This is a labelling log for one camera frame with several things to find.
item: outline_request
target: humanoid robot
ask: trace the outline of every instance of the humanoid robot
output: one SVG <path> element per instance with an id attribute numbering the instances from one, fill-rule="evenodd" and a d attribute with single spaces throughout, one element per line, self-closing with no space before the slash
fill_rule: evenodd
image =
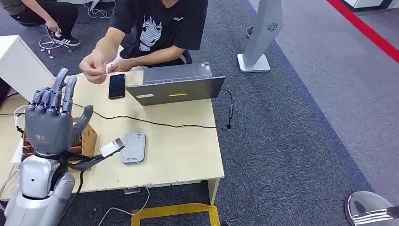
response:
<path id="1" fill-rule="evenodd" d="M 4 212 L 5 226 L 58 225 L 75 186 L 68 167 L 83 172 L 120 150 L 105 157 L 68 151 L 79 142 L 93 114 L 93 106 L 86 106 L 73 124 L 71 111 L 76 76 L 66 77 L 67 71 L 61 69 L 52 88 L 37 90 L 25 110 L 25 132 L 34 150 L 33 155 L 21 163 L 19 178 Z M 80 162 L 71 164 L 69 158 Z"/>

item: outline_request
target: person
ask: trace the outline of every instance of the person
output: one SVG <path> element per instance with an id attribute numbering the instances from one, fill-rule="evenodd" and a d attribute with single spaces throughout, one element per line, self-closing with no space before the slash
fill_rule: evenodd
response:
<path id="1" fill-rule="evenodd" d="M 208 0 L 116 0 L 110 27 L 80 68 L 86 78 L 101 84 L 106 64 L 113 61 L 125 34 L 136 26 L 136 46 L 128 59 L 118 59 L 109 68 L 129 71 L 138 66 L 180 65 L 186 50 L 200 48 Z"/>
<path id="2" fill-rule="evenodd" d="M 45 24 L 53 32 L 54 41 L 77 46 L 80 41 L 71 36 L 78 18 L 78 9 L 71 3 L 55 0 L 0 0 L 0 6 L 21 23 Z"/>

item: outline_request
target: table leg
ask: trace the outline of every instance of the table leg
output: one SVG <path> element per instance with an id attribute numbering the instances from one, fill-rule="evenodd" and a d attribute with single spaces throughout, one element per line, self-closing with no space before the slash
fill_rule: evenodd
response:
<path id="1" fill-rule="evenodd" d="M 208 180 L 209 200 L 211 205 L 213 205 L 213 203 L 215 202 L 217 188 L 219 187 L 219 181 L 219 178 Z"/>

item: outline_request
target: white cable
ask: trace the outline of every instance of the white cable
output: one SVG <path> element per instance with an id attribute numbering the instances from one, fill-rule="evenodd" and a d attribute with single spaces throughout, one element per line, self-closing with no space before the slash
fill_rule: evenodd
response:
<path id="1" fill-rule="evenodd" d="M 90 8 L 88 6 L 86 6 L 85 4 L 83 4 L 83 6 L 88 9 L 88 16 L 93 18 L 93 19 L 96 19 L 96 18 L 109 19 L 109 18 L 111 18 L 111 16 L 108 16 L 108 13 L 105 12 L 104 10 L 102 10 L 102 9 L 94 8 L 94 9 L 90 10 Z M 103 16 L 92 16 L 92 15 L 90 15 L 90 12 L 92 14 L 94 14 L 94 15 L 96 15 L 97 13 L 101 13 Z"/>
<path id="2" fill-rule="evenodd" d="M 2 185 L 1 188 L 0 188 L 0 197 L 1 197 L 1 194 L 3 194 L 4 188 L 6 188 L 6 185 L 7 185 L 8 181 L 9 181 L 16 173 L 19 172 L 19 169 L 17 169 L 17 170 L 14 171 L 13 173 L 11 173 L 11 172 L 10 172 L 10 176 L 7 178 L 7 180 L 3 183 L 3 185 Z M 4 206 L 3 206 L 1 203 L 0 203 L 0 209 L 1 209 L 2 211 L 5 210 Z"/>
<path id="3" fill-rule="evenodd" d="M 100 223 L 98 224 L 98 226 L 101 225 L 101 223 L 103 222 L 105 216 L 107 216 L 107 214 L 108 214 L 108 212 L 109 212 L 110 210 L 119 210 L 119 211 L 124 212 L 124 213 L 126 213 L 126 214 L 129 214 L 129 215 L 131 215 L 131 216 L 136 215 L 136 214 L 139 214 L 139 213 L 145 208 L 145 206 L 147 205 L 148 200 L 150 199 L 150 190 L 148 190 L 147 187 L 145 187 L 145 189 L 147 189 L 147 192 L 148 192 L 147 201 L 145 201 L 144 206 L 143 206 L 139 211 L 137 211 L 136 213 L 129 213 L 129 212 L 127 212 L 127 211 L 124 211 L 124 210 L 121 210 L 121 209 L 118 209 L 118 208 L 115 208 L 115 207 L 111 207 L 111 208 L 109 208 L 108 211 L 104 214 L 103 219 L 101 219 L 101 221 L 100 221 Z"/>
<path id="4" fill-rule="evenodd" d="M 15 126 L 15 127 L 18 125 L 18 118 L 19 118 L 19 116 L 16 115 L 16 112 L 17 112 L 19 109 L 21 109 L 21 108 L 23 108 L 23 107 L 27 107 L 27 106 L 28 106 L 28 105 L 23 105 L 23 106 L 17 108 L 17 109 L 14 111 L 14 126 Z"/>

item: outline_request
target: sneaker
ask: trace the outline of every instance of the sneaker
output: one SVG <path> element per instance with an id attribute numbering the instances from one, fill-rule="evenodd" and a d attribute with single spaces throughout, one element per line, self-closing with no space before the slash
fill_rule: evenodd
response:
<path id="1" fill-rule="evenodd" d="M 67 37 L 65 35 L 57 35 L 57 33 L 54 34 L 53 39 L 55 42 L 65 44 L 67 46 L 78 46 L 80 44 L 80 41 L 72 36 Z"/>

